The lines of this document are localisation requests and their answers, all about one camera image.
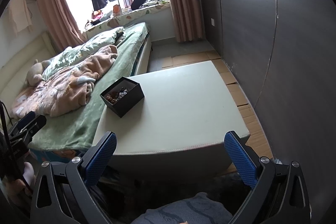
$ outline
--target headboard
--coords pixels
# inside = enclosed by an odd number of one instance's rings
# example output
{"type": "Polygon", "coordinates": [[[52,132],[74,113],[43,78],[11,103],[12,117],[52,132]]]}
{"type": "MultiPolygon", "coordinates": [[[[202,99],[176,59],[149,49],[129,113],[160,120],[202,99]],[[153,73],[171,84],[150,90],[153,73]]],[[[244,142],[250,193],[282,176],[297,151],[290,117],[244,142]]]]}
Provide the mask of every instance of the headboard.
{"type": "Polygon", "coordinates": [[[4,102],[8,111],[10,111],[15,98],[20,94],[27,72],[34,64],[35,59],[43,61],[54,56],[56,56],[56,52],[49,35],[47,32],[43,32],[0,69],[0,100],[4,102]]]}

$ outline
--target gray tile floor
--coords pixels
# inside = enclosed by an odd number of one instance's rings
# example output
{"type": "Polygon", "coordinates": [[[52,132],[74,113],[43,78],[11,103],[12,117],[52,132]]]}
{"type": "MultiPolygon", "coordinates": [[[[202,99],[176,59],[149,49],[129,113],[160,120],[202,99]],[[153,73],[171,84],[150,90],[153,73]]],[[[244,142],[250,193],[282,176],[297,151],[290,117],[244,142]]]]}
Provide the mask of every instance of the gray tile floor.
{"type": "Polygon", "coordinates": [[[207,40],[191,41],[191,42],[171,42],[169,44],[160,45],[154,43],[149,59],[147,72],[158,71],[162,69],[162,60],[165,57],[174,57],[183,54],[195,52],[211,51],[213,47],[207,40]]]}

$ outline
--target white tabletop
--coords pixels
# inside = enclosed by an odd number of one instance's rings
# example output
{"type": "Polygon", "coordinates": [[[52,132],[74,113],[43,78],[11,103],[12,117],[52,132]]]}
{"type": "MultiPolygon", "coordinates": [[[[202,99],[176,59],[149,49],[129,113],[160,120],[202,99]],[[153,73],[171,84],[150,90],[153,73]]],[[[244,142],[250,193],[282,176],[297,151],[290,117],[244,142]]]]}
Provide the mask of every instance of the white tabletop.
{"type": "Polygon", "coordinates": [[[93,141],[117,135],[114,155],[181,151],[221,143],[249,131],[211,61],[137,75],[145,98],[124,117],[105,107],[93,141]]]}

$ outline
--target textured blue pad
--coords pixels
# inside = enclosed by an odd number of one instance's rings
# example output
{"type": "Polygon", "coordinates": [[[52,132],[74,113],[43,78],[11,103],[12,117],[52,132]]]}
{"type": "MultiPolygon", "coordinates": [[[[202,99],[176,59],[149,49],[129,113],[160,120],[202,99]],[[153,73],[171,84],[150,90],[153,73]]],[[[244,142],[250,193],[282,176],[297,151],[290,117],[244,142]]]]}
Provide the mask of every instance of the textured blue pad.
{"type": "Polygon", "coordinates": [[[87,187],[97,185],[102,173],[109,163],[115,149],[117,147],[117,138],[115,134],[111,134],[105,143],[100,147],[92,158],[85,170],[84,183],[87,187]]]}
{"type": "Polygon", "coordinates": [[[230,132],[224,137],[224,146],[243,182],[253,189],[257,183],[257,169],[254,163],[230,132]]]}

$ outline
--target bed frame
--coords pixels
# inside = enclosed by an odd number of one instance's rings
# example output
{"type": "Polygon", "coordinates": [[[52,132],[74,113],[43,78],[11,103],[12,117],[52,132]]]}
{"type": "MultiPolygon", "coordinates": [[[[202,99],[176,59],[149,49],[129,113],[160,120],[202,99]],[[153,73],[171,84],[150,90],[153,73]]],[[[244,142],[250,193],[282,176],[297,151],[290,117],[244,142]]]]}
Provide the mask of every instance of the bed frame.
{"type": "MultiPolygon", "coordinates": [[[[147,73],[151,48],[152,42],[150,37],[148,37],[135,69],[135,75],[147,73]]],[[[0,69],[0,100],[6,105],[8,110],[20,94],[27,72],[34,64],[35,59],[43,61],[56,55],[57,53],[53,48],[49,34],[43,32],[15,54],[0,69]]]]}

